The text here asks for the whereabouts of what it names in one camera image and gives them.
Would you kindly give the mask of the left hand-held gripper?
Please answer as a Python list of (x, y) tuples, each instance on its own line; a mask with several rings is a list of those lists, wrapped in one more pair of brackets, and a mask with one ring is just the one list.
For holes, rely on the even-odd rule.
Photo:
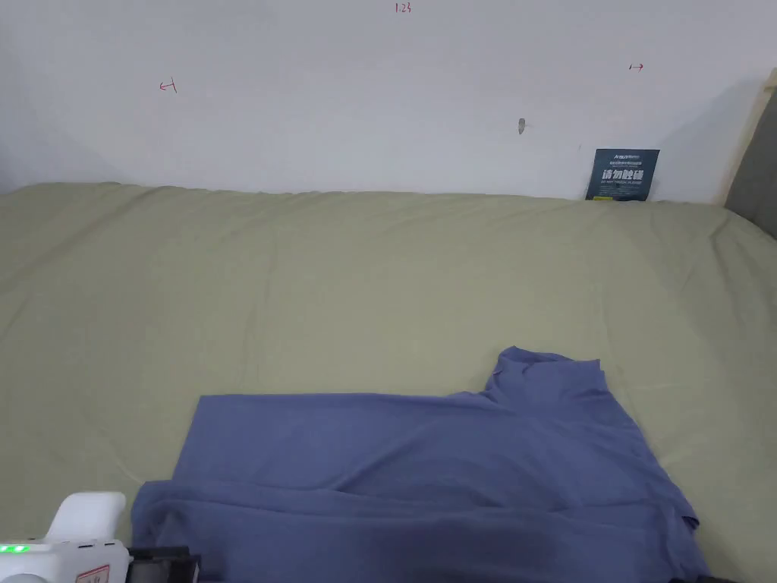
[(72, 493), (46, 535), (1, 542), (3, 582), (198, 582), (187, 547), (128, 548), (115, 534), (126, 506), (119, 492)]

